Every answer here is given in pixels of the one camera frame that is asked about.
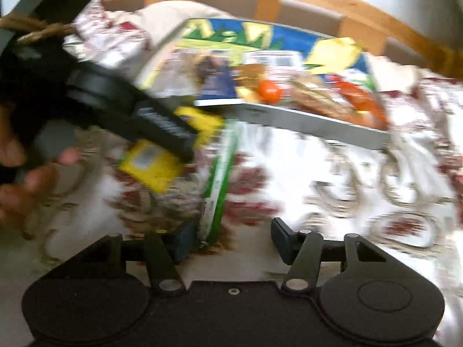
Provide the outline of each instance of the yellow package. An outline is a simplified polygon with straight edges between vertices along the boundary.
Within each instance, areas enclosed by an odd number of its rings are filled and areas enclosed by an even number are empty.
[[[304,64],[322,65],[311,69],[312,74],[338,73],[354,65],[361,53],[362,48],[351,38],[319,39]]]
[[[195,148],[210,142],[224,125],[220,116],[204,113],[194,107],[179,107],[174,112],[198,131]],[[156,193],[164,193],[170,182],[180,176],[184,163],[152,142],[140,140],[127,154],[120,169],[141,181]]]

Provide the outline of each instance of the food packaging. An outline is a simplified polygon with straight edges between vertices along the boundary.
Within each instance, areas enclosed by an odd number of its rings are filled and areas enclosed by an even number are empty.
[[[233,77],[240,87],[255,90],[266,79],[265,65],[245,64],[233,68]]]
[[[235,120],[228,120],[219,139],[220,151],[214,160],[209,186],[204,194],[198,239],[207,245],[217,242],[221,232],[225,198],[228,192],[233,157],[240,136],[240,126]]]
[[[179,107],[174,113],[198,130],[195,150],[208,144],[224,124],[221,117],[207,114],[194,107]],[[158,194],[163,194],[169,189],[184,167],[184,163],[177,156],[146,140],[135,144],[120,165],[122,171]]]
[[[370,91],[359,84],[343,79],[338,74],[329,74],[326,78],[328,86],[342,95],[360,112],[356,115],[357,124],[379,130],[387,130],[388,122],[386,114]]]
[[[244,52],[243,64],[261,64],[265,66],[265,79],[275,82],[288,96],[291,90],[291,79],[304,70],[299,51],[264,50]]]
[[[291,81],[291,87],[292,99],[310,111],[348,123],[358,123],[353,106],[324,87],[320,77],[302,74]]]
[[[198,56],[196,48],[174,49],[159,69],[149,94],[158,98],[197,96],[195,68]]]
[[[229,58],[224,53],[209,52],[196,63],[196,78],[200,92],[194,101],[196,106],[239,104],[244,100],[235,91]]]

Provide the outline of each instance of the food package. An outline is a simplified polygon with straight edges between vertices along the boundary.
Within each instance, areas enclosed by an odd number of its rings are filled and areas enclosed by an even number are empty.
[[[348,123],[358,123],[355,108],[327,88],[320,77],[302,73],[291,81],[291,87],[292,99],[310,111]]]
[[[196,63],[196,78],[200,92],[194,101],[196,106],[243,103],[235,91],[229,57],[221,51],[211,50],[203,54]]]
[[[332,90],[342,95],[358,111],[357,124],[369,128],[387,130],[388,122],[382,106],[373,94],[362,85],[345,80],[339,74],[328,74],[327,84]]]
[[[120,170],[119,153],[107,157],[112,178],[119,189],[106,202],[117,210],[117,216],[128,229],[127,238],[139,239],[148,231],[171,231],[185,221],[196,222],[201,215],[204,193],[220,142],[214,137],[198,148],[191,163],[184,166],[178,177],[172,179],[163,193],[157,193],[130,174]]]
[[[220,151],[214,160],[209,186],[204,194],[198,239],[205,245],[214,245],[221,233],[222,215],[239,136],[239,123],[228,120],[219,138]]]
[[[244,52],[242,63],[264,65],[265,79],[275,82],[283,90],[284,96],[290,94],[291,79],[304,70],[299,51],[264,50]]]
[[[196,63],[200,51],[196,48],[175,48],[159,69],[154,84],[147,92],[155,97],[197,96]]]
[[[78,35],[67,36],[63,48],[79,61],[115,69],[131,81],[151,48],[150,34],[130,20],[117,23],[111,16],[102,0],[91,0],[73,22]]]
[[[220,131],[224,120],[193,107],[179,107],[174,112],[198,130],[195,149],[207,145]],[[178,157],[149,141],[139,141],[128,153],[120,169],[158,194],[165,193],[180,176],[184,164]]]
[[[233,68],[233,77],[237,84],[247,89],[257,89],[259,83],[266,79],[265,65],[245,64]]]

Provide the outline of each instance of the tomato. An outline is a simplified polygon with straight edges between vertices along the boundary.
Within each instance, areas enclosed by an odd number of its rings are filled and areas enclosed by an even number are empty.
[[[276,104],[282,98],[283,90],[275,82],[264,80],[259,83],[258,93],[263,102]]]

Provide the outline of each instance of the finger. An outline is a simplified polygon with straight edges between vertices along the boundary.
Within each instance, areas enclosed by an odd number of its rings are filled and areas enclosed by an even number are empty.
[[[58,179],[58,170],[53,163],[42,165],[30,171],[25,179],[25,189],[34,196],[48,194]]]
[[[80,149],[69,147],[58,157],[57,162],[61,165],[75,165],[80,159]]]
[[[23,230],[26,216],[0,208],[0,225]]]
[[[26,160],[24,148],[10,125],[12,108],[0,105],[0,164],[6,167],[23,165]]]
[[[0,186],[0,205],[5,211],[27,215],[37,206],[37,200],[22,185],[3,184]]]

